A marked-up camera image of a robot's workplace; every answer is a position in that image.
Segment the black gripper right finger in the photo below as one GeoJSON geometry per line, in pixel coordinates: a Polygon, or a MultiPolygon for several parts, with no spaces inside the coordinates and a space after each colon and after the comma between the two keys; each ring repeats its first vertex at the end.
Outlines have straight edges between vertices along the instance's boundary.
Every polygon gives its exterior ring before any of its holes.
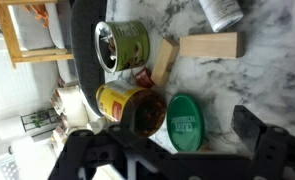
{"type": "Polygon", "coordinates": [[[294,180],[295,136],[286,129],[265,124],[243,105],[236,105],[231,126],[253,158],[250,180],[294,180]]]}

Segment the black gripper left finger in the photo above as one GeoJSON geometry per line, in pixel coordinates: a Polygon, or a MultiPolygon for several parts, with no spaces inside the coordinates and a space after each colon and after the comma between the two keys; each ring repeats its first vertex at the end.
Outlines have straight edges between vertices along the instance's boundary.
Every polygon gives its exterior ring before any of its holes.
{"type": "Polygon", "coordinates": [[[98,168],[110,165],[125,180],[154,180],[154,173],[135,160],[130,145],[138,137],[119,125],[94,134],[77,130],[69,135],[48,180],[91,180],[98,168]]]}

